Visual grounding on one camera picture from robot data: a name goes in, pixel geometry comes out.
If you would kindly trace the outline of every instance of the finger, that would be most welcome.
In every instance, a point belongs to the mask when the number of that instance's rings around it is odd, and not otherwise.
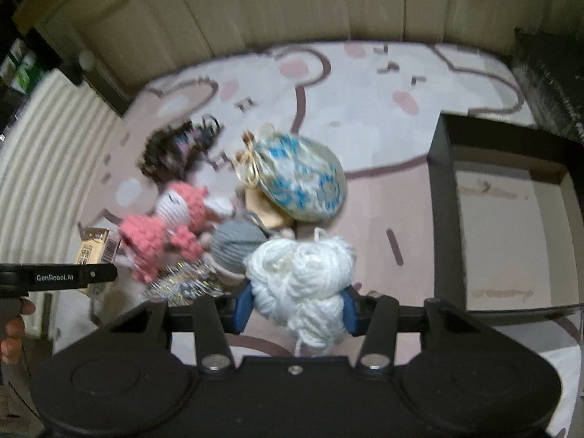
[[[22,341],[18,338],[7,338],[0,345],[2,350],[2,361],[5,364],[16,364],[20,359]]]
[[[9,338],[24,336],[24,320],[19,316],[6,323],[6,334]]]
[[[24,298],[21,298],[20,301],[22,301],[22,306],[20,308],[21,315],[31,315],[36,311],[36,306],[34,306],[32,301],[25,300]]]

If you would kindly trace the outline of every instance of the wall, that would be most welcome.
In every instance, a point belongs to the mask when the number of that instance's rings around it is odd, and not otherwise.
[[[451,41],[508,53],[513,30],[582,34],[584,0],[185,0],[214,55],[309,39]]]
[[[14,20],[64,60],[91,49],[87,79],[121,107],[114,99],[162,74],[279,43],[446,41],[509,54],[517,27],[582,38],[584,0],[25,0]]]

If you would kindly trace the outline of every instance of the white yarn ball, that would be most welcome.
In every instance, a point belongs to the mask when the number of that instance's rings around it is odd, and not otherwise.
[[[246,261],[255,308],[296,338],[296,355],[304,343],[325,354],[345,333],[339,292],[350,285],[355,264],[351,246],[341,237],[314,242],[274,239]]]

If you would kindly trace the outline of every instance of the pink cheek pattern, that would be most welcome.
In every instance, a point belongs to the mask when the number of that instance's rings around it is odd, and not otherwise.
[[[418,106],[416,99],[414,99],[409,92],[395,90],[393,92],[393,101],[408,115],[415,116],[420,113],[420,107]]]
[[[232,98],[235,95],[235,93],[238,90],[239,82],[237,82],[237,80],[235,79],[230,80],[221,89],[221,92],[219,93],[219,100],[221,100],[222,102],[227,102],[230,98]]]
[[[358,42],[346,42],[344,47],[346,54],[350,58],[362,59],[366,56],[364,46]]]
[[[300,59],[293,59],[280,64],[280,74],[285,78],[300,78],[308,75],[308,66]]]

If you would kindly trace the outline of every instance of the pink crocheted toy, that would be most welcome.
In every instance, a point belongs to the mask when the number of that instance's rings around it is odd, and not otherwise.
[[[159,197],[152,216],[130,215],[122,221],[118,231],[136,280],[156,279],[167,244],[187,261],[201,256],[203,247],[194,232],[200,232],[208,220],[207,196],[206,187],[172,182]]]

